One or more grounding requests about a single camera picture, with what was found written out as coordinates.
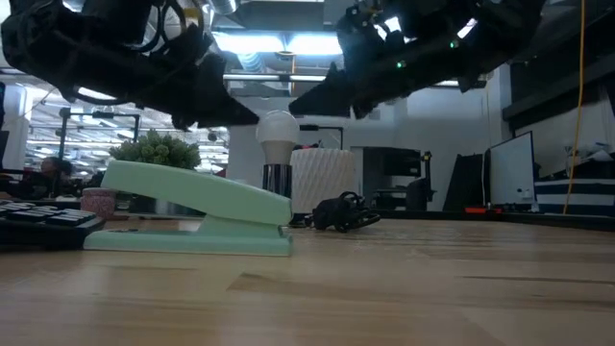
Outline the pink speckled plant pot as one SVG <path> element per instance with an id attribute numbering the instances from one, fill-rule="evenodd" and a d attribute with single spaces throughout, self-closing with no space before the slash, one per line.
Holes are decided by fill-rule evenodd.
<path id="1" fill-rule="evenodd" d="M 115 212 L 117 192 L 102 187 L 85 188 L 82 191 L 81 210 L 95 213 L 103 219 L 110 219 Z"/>

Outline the black monitor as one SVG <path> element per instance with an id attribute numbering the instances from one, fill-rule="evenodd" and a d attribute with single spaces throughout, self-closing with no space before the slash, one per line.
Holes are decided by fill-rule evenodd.
<path id="1" fill-rule="evenodd" d="M 369 173 L 387 177 L 422 176 L 420 151 L 390 147 L 364 147 L 364 168 Z"/>

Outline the white ribbed pen cup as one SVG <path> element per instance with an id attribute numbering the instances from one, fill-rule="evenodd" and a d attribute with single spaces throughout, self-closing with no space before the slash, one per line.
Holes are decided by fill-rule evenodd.
<path id="1" fill-rule="evenodd" d="M 309 214 L 322 201 L 355 191 L 355 156 L 339 149 L 311 148 L 294 151 L 292 211 Z"/>

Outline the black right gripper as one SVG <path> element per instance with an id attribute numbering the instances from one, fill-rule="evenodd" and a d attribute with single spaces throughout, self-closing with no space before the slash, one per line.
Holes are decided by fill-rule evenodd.
<path id="1" fill-rule="evenodd" d="M 292 101 L 293 115 L 356 119 L 378 104 L 441 82 L 469 89 L 467 4 L 354 4 L 335 25 L 344 67 Z"/>

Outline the person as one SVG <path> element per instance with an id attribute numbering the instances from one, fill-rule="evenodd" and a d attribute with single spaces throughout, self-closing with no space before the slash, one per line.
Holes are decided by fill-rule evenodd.
<path id="1" fill-rule="evenodd" d="M 72 174 L 72 164 L 55 157 L 45 158 L 38 172 L 26 179 L 26 199 L 38 200 L 58 197 L 63 193 L 63 186 Z"/>

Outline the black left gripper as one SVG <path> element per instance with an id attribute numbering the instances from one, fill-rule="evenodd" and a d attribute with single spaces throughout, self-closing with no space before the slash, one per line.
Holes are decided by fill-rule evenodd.
<path id="1" fill-rule="evenodd" d="M 157 74 L 138 88 L 140 106 L 169 113 L 175 128 L 248 126 L 258 116 L 227 91 L 226 62 L 209 53 L 211 38 L 203 27 L 190 24 L 178 36 L 162 34 L 162 46 L 147 57 Z"/>

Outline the black desk calculator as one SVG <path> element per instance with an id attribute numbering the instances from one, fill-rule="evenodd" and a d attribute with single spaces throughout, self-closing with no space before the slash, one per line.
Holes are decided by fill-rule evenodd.
<path id="1" fill-rule="evenodd" d="M 105 224 L 90 211 L 0 200 L 0 247 L 80 250 Z"/>

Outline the blue white striped box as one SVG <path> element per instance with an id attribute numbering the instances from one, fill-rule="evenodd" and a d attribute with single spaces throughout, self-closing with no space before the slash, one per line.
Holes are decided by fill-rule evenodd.
<path id="1" fill-rule="evenodd" d="M 572 192 L 569 181 L 537 182 L 534 192 L 543 213 L 615 217 L 615 180 L 575 179 Z"/>

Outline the black aluminium table frame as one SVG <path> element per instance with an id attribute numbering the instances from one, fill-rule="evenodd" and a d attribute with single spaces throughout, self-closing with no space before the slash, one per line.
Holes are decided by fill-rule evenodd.
<path id="1" fill-rule="evenodd" d="M 493 221 L 615 233 L 615 218 L 542 213 L 466 213 L 451 211 L 375 210 L 382 219 Z"/>

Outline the black metal gantry stand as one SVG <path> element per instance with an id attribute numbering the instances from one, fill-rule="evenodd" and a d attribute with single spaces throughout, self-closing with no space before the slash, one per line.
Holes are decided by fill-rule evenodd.
<path id="1" fill-rule="evenodd" d="M 136 142 L 140 132 L 138 113 L 116 111 L 86 111 L 61 108 L 58 158 L 69 173 L 63 173 L 65 188 L 71 185 L 76 193 L 88 186 L 100 185 L 111 162 L 111 149 L 123 141 Z"/>

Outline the black upright panel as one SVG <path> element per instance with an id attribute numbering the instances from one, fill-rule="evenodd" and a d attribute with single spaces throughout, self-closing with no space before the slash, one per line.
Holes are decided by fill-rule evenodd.
<path id="1" fill-rule="evenodd" d="M 463 212 L 483 204 L 482 168 L 481 154 L 456 157 L 443 211 Z"/>

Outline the mint green stapler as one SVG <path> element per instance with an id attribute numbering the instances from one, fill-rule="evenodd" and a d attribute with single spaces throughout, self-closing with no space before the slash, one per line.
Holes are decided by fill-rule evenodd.
<path id="1" fill-rule="evenodd" d="M 205 215 L 195 231 L 98 231 L 86 250 L 289 257 L 292 219 L 281 195 L 196 171 L 134 161 L 112 161 L 102 187 L 151 197 Z"/>

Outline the green succulent plant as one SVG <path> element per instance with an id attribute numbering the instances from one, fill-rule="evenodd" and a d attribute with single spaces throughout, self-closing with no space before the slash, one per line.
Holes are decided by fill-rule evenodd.
<path id="1" fill-rule="evenodd" d="M 201 164 L 197 144 L 188 144 L 169 134 L 160 135 L 154 130 L 140 136 L 137 142 L 124 141 L 120 146 L 110 148 L 110 154 L 117 161 L 152 163 L 189 170 Z"/>

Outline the white board with dark frame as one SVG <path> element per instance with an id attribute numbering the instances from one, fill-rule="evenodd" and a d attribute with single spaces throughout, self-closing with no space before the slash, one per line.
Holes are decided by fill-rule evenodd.
<path id="1" fill-rule="evenodd" d="M 530 210 L 536 201 L 532 132 L 491 147 L 485 163 L 488 202 L 509 210 Z"/>

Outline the white frosted lightbulb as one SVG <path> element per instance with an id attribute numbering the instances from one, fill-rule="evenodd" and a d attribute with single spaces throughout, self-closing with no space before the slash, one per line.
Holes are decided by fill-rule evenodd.
<path id="1" fill-rule="evenodd" d="M 259 119 L 256 137 L 266 164 L 290 165 L 292 151 L 299 141 L 300 127 L 287 111 L 270 111 Z"/>

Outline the black office chair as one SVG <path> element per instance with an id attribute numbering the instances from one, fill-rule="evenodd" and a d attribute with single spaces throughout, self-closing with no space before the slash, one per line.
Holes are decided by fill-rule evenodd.
<path id="1" fill-rule="evenodd" d="M 432 201 L 435 190 L 431 188 L 431 157 L 430 151 L 422 154 L 421 162 L 425 166 L 425 177 L 410 183 L 406 189 L 406 209 L 411 211 L 427 211 L 428 203 Z"/>

